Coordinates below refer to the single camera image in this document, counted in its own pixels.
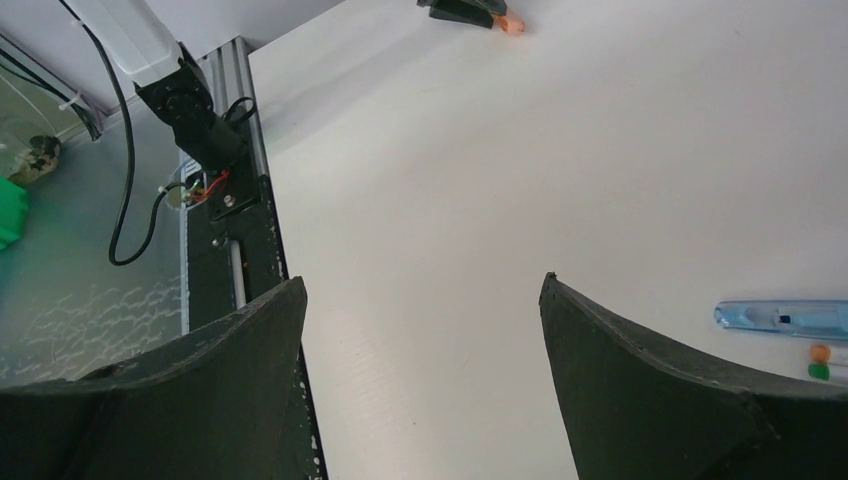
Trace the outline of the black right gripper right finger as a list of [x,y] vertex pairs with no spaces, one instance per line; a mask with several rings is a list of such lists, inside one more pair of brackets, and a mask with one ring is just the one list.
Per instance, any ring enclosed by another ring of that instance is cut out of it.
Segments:
[[548,273],[545,346],[582,479],[843,479],[844,387],[739,365],[623,318]]

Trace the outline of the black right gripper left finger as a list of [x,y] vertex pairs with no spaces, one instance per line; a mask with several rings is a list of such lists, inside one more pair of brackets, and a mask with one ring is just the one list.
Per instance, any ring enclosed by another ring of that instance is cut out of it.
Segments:
[[2,477],[270,478],[307,303],[293,278],[80,379],[3,389]]

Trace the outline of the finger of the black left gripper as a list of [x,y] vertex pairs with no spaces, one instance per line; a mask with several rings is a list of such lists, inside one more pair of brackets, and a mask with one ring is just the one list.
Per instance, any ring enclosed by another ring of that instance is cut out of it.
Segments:
[[417,0],[430,18],[492,29],[495,18],[508,12],[504,0]]

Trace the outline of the orange translucent highlighter pen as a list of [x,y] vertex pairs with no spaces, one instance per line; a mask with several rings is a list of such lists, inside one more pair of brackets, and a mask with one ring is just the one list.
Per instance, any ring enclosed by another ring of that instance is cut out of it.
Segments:
[[507,15],[494,15],[493,16],[494,26],[502,30],[508,35],[518,36],[525,32],[526,24],[525,22],[517,15],[507,14]]

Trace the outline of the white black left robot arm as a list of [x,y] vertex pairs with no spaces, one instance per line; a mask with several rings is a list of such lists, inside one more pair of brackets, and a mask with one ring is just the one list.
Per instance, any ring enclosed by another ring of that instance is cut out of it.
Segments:
[[183,201],[204,207],[212,222],[240,216],[260,200],[267,172],[258,104],[244,92],[218,100],[187,47],[144,1],[69,1],[109,71],[120,68],[135,93],[168,125],[176,145],[199,165],[204,190],[180,182]]

